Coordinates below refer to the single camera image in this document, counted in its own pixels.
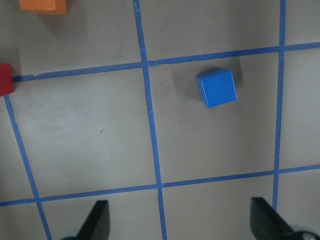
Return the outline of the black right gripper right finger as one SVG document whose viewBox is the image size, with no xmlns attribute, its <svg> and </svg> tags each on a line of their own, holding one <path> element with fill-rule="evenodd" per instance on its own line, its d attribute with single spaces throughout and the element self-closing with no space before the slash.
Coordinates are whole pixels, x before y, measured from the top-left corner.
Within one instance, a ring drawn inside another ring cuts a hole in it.
<svg viewBox="0 0 320 240">
<path fill-rule="evenodd" d="M 295 232 L 263 197 L 251 198 L 249 223 L 256 240 L 300 239 L 300 234 Z"/>
</svg>

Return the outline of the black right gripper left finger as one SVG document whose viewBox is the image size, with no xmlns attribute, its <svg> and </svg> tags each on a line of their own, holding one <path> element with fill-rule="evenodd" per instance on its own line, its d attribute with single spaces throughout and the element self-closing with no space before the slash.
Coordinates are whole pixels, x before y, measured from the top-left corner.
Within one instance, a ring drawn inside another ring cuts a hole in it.
<svg viewBox="0 0 320 240">
<path fill-rule="evenodd" d="M 108 200 L 95 202 L 80 228 L 78 240 L 108 240 L 110 236 L 110 210 Z"/>
</svg>

